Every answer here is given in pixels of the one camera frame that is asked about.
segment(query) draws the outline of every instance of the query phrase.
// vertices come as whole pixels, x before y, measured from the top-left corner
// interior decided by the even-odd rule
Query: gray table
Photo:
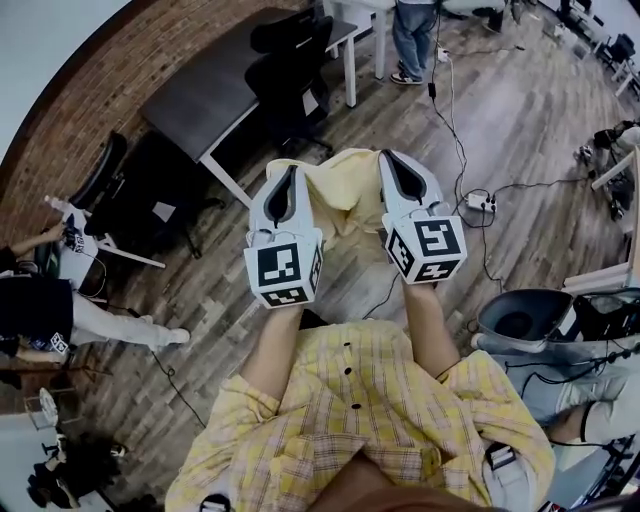
[[[210,43],[169,78],[142,106],[142,116],[194,161],[205,165],[233,195],[251,206],[251,198],[216,162],[212,153],[255,108],[258,99],[245,82],[261,57],[249,45],[250,34],[294,11],[266,8],[249,16]],[[327,51],[345,42],[346,103],[356,105],[354,37],[357,27],[334,21]]]

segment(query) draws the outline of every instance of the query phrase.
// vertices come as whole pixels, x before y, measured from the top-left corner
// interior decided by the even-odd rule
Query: hand
[[[45,242],[58,242],[64,238],[65,228],[66,226],[64,225],[64,222],[60,222],[49,229],[49,231],[43,233],[42,238]]]

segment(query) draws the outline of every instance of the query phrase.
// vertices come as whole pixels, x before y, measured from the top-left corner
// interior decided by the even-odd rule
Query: brick wall
[[[146,130],[140,105],[186,60],[266,6],[305,0],[155,0],[79,68],[28,130],[0,182],[0,244],[37,233],[52,214],[46,194],[71,195],[91,171],[110,130],[135,139]]]

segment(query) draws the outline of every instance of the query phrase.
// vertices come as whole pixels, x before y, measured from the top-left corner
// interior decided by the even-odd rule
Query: power strip
[[[467,194],[465,201],[472,210],[484,211],[486,213],[496,213],[498,205],[496,199],[480,194]]]

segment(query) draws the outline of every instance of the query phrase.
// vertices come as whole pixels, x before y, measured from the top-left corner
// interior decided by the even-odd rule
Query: white table leg
[[[143,258],[142,256],[138,256],[137,254],[132,254],[130,252],[121,251],[115,247],[112,247],[108,244],[97,242],[98,249],[104,252],[110,252],[111,254],[117,254],[118,256],[122,256],[123,258],[128,258],[130,260],[139,261],[140,263],[146,263],[147,265],[151,265],[153,267],[158,268],[167,268],[164,263],[160,263],[159,261],[150,260],[149,258]]]
[[[222,166],[218,162],[216,162],[209,153],[205,153],[202,158],[200,158],[200,163],[203,164],[207,169],[209,169],[211,171],[211,174],[218,178],[234,196],[240,199],[240,201],[242,201],[242,204],[244,204],[247,208],[251,208],[251,198],[244,190],[242,190],[242,188],[240,188],[240,185],[238,185],[234,181],[234,179],[227,174]]]
[[[347,105],[356,106],[356,54],[353,36],[344,47],[344,81],[347,87]]]
[[[626,89],[627,85],[631,83],[631,80],[633,80],[633,73],[629,72],[629,74],[627,75],[627,78],[625,78],[624,82],[622,82],[622,84],[620,84],[620,87],[618,87],[618,90],[616,91],[616,98],[622,94],[622,92]]]
[[[603,277],[594,279],[586,283],[579,283],[574,286],[567,286],[562,291],[572,295],[580,295],[584,293],[600,292],[605,290],[617,290],[626,286],[627,276],[618,275],[613,277]]]
[[[593,190],[598,190],[602,185],[604,185],[611,178],[615,177],[616,175],[624,171],[627,167],[629,167],[629,165],[631,165],[634,155],[635,153],[632,151],[627,156],[625,156],[616,165],[614,165],[611,169],[609,169],[602,176],[600,176],[596,181],[594,181],[591,184],[591,188]]]
[[[565,287],[575,286],[578,284],[588,283],[605,277],[626,276],[629,272],[629,263],[620,263],[613,267],[603,268],[602,270],[595,270],[588,272],[587,274],[580,274],[573,277],[567,277],[564,280]]]
[[[385,46],[387,42],[387,12],[376,9],[376,21],[373,26],[376,35],[376,78],[384,78]]]
[[[611,77],[612,82],[615,82],[618,78],[620,78],[620,75],[622,75],[624,68],[625,68],[624,62],[621,62],[620,64],[618,64],[618,69],[616,69],[616,72]]]

